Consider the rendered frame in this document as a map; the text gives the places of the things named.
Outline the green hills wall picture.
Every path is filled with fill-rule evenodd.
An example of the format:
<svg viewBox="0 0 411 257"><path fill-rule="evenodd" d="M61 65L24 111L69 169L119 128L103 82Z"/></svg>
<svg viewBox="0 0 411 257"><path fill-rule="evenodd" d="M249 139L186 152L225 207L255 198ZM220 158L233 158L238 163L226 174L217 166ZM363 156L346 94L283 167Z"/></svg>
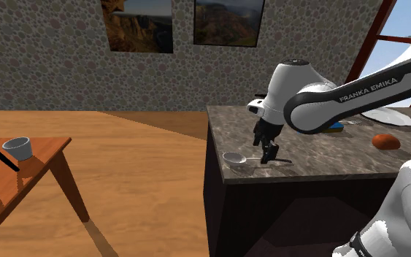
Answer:
<svg viewBox="0 0 411 257"><path fill-rule="evenodd" d="M193 43L256 47L266 0L195 0Z"/></svg>

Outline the blue and yellow sponge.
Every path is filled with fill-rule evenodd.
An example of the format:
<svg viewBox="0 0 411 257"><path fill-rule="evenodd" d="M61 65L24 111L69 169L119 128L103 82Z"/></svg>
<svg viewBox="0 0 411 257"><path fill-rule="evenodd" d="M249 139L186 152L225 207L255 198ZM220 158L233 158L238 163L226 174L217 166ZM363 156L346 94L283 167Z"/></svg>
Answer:
<svg viewBox="0 0 411 257"><path fill-rule="evenodd" d="M323 131L323 133L338 133L344 130L344 125L340 122L334 123L332 126L328 127Z"/></svg>

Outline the canyon wall picture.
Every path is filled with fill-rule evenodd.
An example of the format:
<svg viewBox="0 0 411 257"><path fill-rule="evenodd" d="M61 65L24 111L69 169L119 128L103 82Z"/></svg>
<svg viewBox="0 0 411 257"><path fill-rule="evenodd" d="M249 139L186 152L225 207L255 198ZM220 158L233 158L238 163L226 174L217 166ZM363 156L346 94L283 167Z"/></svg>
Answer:
<svg viewBox="0 0 411 257"><path fill-rule="evenodd" d="M100 0L110 50L172 53L172 0Z"/></svg>

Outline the orange round fruit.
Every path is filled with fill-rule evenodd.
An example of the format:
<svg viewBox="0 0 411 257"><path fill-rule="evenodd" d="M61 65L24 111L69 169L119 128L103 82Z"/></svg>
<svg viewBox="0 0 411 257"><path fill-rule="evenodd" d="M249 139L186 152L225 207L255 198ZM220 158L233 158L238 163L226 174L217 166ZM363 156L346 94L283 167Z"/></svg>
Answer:
<svg viewBox="0 0 411 257"><path fill-rule="evenodd" d="M401 147L401 142L391 134L375 135L372 144L379 150L398 150Z"/></svg>

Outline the grey cup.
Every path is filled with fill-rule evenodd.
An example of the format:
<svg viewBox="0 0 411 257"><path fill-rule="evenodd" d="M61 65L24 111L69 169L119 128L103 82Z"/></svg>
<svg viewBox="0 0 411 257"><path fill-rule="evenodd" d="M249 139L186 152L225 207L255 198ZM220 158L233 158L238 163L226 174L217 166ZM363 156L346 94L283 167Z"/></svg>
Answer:
<svg viewBox="0 0 411 257"><path fill-rule="evenodd" d="M2 148L17 161L25 161L33 156L31 140L28 137L17 137L6 141Z"/></svg>

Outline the red framed window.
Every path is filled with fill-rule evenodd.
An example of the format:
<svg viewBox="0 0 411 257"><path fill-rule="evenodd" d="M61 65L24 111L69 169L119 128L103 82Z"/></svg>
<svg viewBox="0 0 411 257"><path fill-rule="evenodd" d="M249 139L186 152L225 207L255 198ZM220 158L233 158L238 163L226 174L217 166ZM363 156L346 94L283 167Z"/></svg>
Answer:
<svg viewBox="0 0 411 257"><path fill-rule="evenodd" d="M347 81L376 72L394 61L411 39L411 0L350 0L347 39L354 63Z"/></svg>

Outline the white plate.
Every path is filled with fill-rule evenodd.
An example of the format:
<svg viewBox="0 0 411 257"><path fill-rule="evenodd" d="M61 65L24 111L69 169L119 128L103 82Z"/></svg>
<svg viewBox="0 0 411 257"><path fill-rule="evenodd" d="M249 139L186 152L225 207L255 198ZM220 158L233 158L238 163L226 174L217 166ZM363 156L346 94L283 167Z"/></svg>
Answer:
<svg viewBox="0 0 411 257"><path fill-rule="evenodd" d="M371 120L375 120L384 124L394 126L411 126L411 117L387 107L380 107L377 109L362 112L361 115L363 115L365 118L369 118Z"/></svg>

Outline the wooden table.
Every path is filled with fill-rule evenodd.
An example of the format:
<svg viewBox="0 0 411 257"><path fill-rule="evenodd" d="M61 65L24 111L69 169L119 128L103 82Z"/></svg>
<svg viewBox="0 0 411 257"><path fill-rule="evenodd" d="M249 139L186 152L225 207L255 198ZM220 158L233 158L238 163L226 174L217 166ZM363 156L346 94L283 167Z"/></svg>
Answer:
<svg viewBox="0 0 411 257"><path fill-rule="evenodd" d="M69 137L32 138L33 156L18 163L19 172L0 161L0 225L47 171L52 172L79 219L83 223L90 220L64 155L64 148L71 140Z"/></svg>

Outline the grey ladle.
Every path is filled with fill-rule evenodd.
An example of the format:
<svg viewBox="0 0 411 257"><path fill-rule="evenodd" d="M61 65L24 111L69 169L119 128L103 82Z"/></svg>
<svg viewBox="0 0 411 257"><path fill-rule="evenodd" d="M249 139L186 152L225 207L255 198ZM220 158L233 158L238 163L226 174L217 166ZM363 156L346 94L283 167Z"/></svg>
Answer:
<svg viewBox="0 0 411 257"><path fill-rule="evenodd" d="M264 160L263 158L247 158L236 152L225 152L222 154L222 158L229 166L240 166L245 164L247 161L260 161L262 164L267 164L270 161L291 163L291 160L283 158L268 158L267 160Z"/></svg>

